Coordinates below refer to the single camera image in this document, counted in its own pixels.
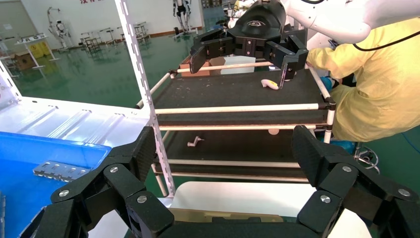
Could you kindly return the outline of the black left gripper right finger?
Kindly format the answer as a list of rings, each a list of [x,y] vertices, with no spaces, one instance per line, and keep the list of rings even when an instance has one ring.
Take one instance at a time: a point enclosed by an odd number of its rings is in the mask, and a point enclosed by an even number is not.
[[[420,235],[420,198],[408,187],[360,165],[342,147],[317,140],[303,125],[293,129],[292,154],[315,192],[297,216],[321,238],[345,210],[380,238]]]

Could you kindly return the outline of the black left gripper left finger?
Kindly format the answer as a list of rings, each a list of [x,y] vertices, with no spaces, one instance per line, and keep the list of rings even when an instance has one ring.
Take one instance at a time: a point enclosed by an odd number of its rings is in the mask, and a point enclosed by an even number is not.
[[[134,142],[113,148],[96,169],[57,189],[36,237],[86,238],[113,210],[135,237],[162,236],[174,216],[145,185],[155,158],[155,134],[147,126]]]

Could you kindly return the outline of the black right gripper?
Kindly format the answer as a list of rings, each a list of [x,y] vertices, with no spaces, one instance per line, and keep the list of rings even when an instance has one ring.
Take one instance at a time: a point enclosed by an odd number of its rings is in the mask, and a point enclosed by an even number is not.
[[[285,80],[293,79],[295,72],[304,69],[308,49],[295,36],[283,41],[281,34],[286,12],[278,0],[258,0],[229,29],[214,29],[194,38],[190,49],[190,73],[197,73],[207,60],[227,55],[263,58],[281,69],[279,89]]]

